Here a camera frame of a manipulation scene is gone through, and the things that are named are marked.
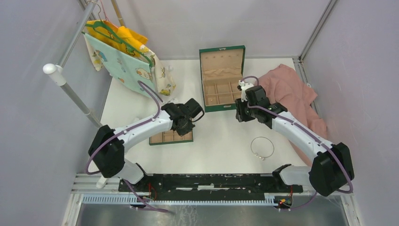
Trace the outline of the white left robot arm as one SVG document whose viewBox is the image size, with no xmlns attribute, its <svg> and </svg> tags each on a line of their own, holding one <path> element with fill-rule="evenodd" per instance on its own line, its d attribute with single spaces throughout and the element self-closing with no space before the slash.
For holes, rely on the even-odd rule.
<svg viewBox="0 0 399 226">
<path fill-rule="evenodd" d="M 125 158 L 126 152 L 162 132 L 172 130 L 182 137 L 192 131 L 194 123 L 204 113 L 200 104 L 191 98 L 184 104 L 159 105 L 155 114 L 127 126 L 115 129 L 108 125 L 100 127 L 88 150 L 88 161 L 93 162 L 97 170 L 86 170 L 86 173 L 99 173 L 104 178 L 118 177 L 128 181 L 135 191 L 144 191 L 148 186 L 145 172 L 138 163 Z"/>
</svg>

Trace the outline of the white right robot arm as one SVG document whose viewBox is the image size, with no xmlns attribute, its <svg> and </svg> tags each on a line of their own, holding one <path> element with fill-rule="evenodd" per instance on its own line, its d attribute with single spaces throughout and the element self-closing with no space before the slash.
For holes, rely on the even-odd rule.
<svg viewBox="0 0 399 226">
<path fill-rule="evenodd" d="M 238 90 L 241 97 L 235 104 L 239 122 L 257 120 L 283 135 L 312 161 L 311 166 L 286 164 L 274 170 L 271 184 L 275 191 L 299 185 L 311 186 L 325 197 L 333 192 L 353 192 L 354 170 L 347 145 L 333 144 L 304 126 L 282 104 L 271 104 L 262 86 L 240 81 Z"/>
</svg>

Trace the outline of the green jewelry box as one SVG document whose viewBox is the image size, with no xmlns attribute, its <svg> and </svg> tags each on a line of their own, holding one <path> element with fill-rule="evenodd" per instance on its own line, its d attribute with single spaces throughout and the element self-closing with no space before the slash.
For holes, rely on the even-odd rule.
<svg viewBox="0 0 399 226">
<path fill-rule="evenodd" d="M 243 78 L 246 47 L 228 46 L 199 50 L 205 112 L 235 110 L 239 81 Z"/>
</svg>

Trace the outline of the green jewelry tray insert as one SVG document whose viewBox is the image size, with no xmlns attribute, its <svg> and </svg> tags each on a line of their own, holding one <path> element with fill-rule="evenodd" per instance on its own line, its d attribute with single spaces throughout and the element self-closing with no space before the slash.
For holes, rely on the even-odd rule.
<svg viewBox="0 0 399 226">
<path fill-rule="evenodd" d="M 161 132 L 149 138 L 149 145 L 168 145 L 193 142 L 193 132 L 180 136 L 176 131 Z"/>
</svg>

